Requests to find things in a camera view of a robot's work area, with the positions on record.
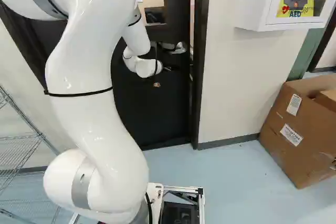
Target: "aed cabinet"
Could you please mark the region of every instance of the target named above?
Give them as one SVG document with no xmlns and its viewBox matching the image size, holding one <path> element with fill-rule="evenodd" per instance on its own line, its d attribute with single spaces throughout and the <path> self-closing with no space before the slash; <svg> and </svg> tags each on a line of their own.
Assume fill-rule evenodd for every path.
<svg viewBox="0 0 336 224">
<path fill-rule="evenodd" d="M 235 26 L 254 31 L 323 28 L 336 0 L 235 0 Z"/>
</svg>

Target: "black door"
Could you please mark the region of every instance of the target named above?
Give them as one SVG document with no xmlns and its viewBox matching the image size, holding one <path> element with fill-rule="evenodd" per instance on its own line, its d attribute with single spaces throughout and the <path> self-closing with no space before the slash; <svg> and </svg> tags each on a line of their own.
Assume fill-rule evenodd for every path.
<svg viewBox="0 0 336 224">
<path fill-rule="evenodd" d="M 123 63 L 121 39 L 113 53 L 111 77 L 121 120 L 144 149 L 183 144 L 189 138 L 190 0 L 139 2 L 153 47 L 143 56 L 162 61 L 165 71 L 141 79 Z M 30 68 L 46 87 L 44 67 L 57 45 L 66 21 L 43 22 L 23 18 L 1 3 L 0 17 Z M 175 46 L 185 50 L 175 54 Z"/>
</svg>

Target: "white robotic arm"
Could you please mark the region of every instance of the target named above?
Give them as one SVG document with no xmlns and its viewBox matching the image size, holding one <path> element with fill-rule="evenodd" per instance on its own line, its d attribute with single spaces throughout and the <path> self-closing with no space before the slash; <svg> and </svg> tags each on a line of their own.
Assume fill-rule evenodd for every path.
<svg viewBox="0 0 336 224">
<path fill-rule="evenodd" d="M 55 113 L 78 149 L 62 153 L 49 165 L 44 177 L 47 195 L 81 215 L 131 223 L 143 204 L 149 171 L 119 118 L 111 90 L 111 55 L 121 36 L 128 45 L 124 61 L 130 70 L 141 77 L 162 70 L 161 63 L 155 67 L 153 60 L 138 58 L 150 50 L 150 42 L 135 0 L 3 1 L 28 18 L 68 15 L 64 34 L 47 61 L 46 81 Z"/>
</svg>

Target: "brown cardboard box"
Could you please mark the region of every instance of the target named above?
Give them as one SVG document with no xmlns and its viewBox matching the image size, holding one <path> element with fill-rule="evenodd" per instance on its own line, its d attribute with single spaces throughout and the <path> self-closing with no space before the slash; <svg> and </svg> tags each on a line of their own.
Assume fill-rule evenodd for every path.
<svg viewBox="0 0 336 224">
<path fill-rule="evenodd" d="M 336 174 L 336 113 L 313 100 L 332 89 L 336 74 L 284 83 L 261 129 L 261 144 L 297 188 Z"/>
<path fill-rule="evenodd" d="M 336 89 L 321 91 L 316 96 L 315 102 L 336 112 Z"/>
</svg>

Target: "green wall trim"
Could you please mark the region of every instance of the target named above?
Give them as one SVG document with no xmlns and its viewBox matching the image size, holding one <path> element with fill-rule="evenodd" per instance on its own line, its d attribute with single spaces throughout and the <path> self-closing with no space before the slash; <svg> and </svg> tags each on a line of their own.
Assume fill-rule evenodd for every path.
<svg viewBox="0 0 336 224">
<path fill-rule="evenodd" d="M 318 45 L 321 42 L 325 28 L 310 29 L 302 44 L 301 50 L 296 58 L 294 66 L 288 76 L 288 81 L 302 79 L 309 64 L 314 57 Z"/>
</svg>

